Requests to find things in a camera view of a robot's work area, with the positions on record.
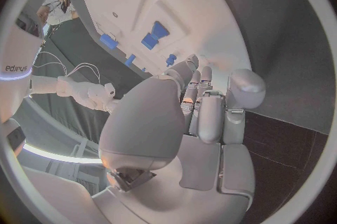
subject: blue bracket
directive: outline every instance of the blue bracket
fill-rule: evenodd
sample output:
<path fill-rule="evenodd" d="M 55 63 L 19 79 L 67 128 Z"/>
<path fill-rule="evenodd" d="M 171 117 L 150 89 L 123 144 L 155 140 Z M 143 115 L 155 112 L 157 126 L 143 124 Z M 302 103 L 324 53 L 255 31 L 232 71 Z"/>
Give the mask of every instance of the blue bracket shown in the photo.
<path fill-rule="evenodd" d="M 149 50 L 158 44 L 158 40 L 168 36 L 169 31 L 158 21 L 154 22 L 151 33 L 146 34 L 144 39 L 142 40 L 142 44 L 144 44 Z"/>
<path fill-rule="evenodd" d="M 174 60 L 176 60 L 177 57 L 174 54 L 170 54 L 168 56 L 168 59 L 166 60 L 166 67 L 172 66 L 174 64 Z"/>
<path fill-rule="evenodd" d="M 130 67 L 131 63 L 133 62 L 133 60 L 136 58 L 136 56 L 134 54 L 131 54 L 131 56 L 125 61 L 125 65 L 127 65 L 127 67 Z"/>
<path fill-rule="evenodd" d="M 111 39 L 111 37 L 107 34 L 103 34 L 99 40 L 111 50 L 115 49 L 118 45 L 118 42 L 116 40 Z"/>

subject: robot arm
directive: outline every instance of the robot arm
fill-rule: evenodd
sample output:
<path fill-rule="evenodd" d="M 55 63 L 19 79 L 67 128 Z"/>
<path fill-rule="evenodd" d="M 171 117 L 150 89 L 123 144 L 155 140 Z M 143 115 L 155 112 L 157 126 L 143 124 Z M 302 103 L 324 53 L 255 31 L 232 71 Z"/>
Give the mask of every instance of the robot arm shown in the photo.
<path fill-rule="evenodd" d="M 56 93 L 60 97 L 72 96 L 85 107 L 110 113 L 118 104 L 118 100 L 113 98 L 116 90 L 111 83 L 103 86 L 89 82 L 78 83 L 67 76 L 53 78 L 32 75 L 27 95 L 47 93 Z"/>

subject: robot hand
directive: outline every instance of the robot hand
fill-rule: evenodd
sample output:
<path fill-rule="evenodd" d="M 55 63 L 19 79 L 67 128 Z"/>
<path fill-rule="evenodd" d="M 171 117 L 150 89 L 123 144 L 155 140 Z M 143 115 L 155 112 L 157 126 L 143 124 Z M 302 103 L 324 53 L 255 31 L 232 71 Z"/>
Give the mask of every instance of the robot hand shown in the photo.
<path fill-rule="evenodd" d="M 76 102 L 90 109 L 111 111 L 116 105 L 115 88 L 111 83 L 105 86 L 89 82 L 75 82 L 72 78 L 57 78 L 56 94 L 60 97 L 72 96 Z"/>

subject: dark gray wall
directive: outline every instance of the dark gray wall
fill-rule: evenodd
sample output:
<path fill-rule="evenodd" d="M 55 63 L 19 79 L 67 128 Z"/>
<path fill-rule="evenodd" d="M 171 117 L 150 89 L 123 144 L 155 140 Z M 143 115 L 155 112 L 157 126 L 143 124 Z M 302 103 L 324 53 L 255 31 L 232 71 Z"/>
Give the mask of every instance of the dark gray wall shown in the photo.
<path fill-rule="evenodd" d="M 307 0 L 226 0 L 243 34 L 253 71 L 267 84 L 254 110 L 328 134 L 335 102 L 329 44 Z"/>

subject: led light strip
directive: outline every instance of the led light strip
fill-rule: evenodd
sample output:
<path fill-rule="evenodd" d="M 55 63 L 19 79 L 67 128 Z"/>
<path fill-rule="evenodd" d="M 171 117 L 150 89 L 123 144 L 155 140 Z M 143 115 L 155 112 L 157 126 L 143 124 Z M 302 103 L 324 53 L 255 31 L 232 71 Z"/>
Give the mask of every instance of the led light strip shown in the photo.
<path fill-rule="evenodd" d="M 45 158 L 54 159 L 55 161 L 64 161 L 64 162 L 81 163 L 81 164 L 102 164 L 102 160 L 100 158 L 67 157 L 67 156 L 50 153 L 50 152 L 38 149 L 36 147 L 32 147 L 29 144 L 25 144 L 24 149 L 36 155 L 39 155 Z"/>
<path fill-rule="evenodd" d="M 23 79 L 27 76 L 29 76 L 32 72 L 32 68 L 30 68 L 29 72 L 27 72 L 26 74 L 23 75 L 19 75 L 19 76 L 9 76 L 9 77 L 5 77 L 5 76 L 0 76 L 0 81 L 13 81 L 13 80 L 20 80 Z"/>

